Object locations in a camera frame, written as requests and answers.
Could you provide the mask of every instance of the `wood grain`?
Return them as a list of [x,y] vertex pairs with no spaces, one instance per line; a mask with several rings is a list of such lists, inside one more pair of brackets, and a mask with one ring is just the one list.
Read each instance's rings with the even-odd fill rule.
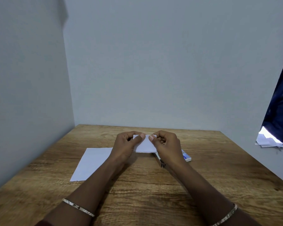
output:
[[[78,125],[0,188],[0,225],[34,225],[82,182],[69,182],[87,147],[112,147],[124,131]],[[283,225],[283,181],[218,131],[177,134],[190,163],[262,225]],[[132,155],[107,189],[94,225],[204,225],[193,200],[152,154]]]

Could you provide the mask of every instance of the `maroon sleeve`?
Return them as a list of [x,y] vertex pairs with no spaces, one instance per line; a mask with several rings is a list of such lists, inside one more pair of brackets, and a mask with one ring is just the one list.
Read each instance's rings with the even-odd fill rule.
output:
[[47,221],[41,220],[35,226],[53,226],[53,225],[48,223]]

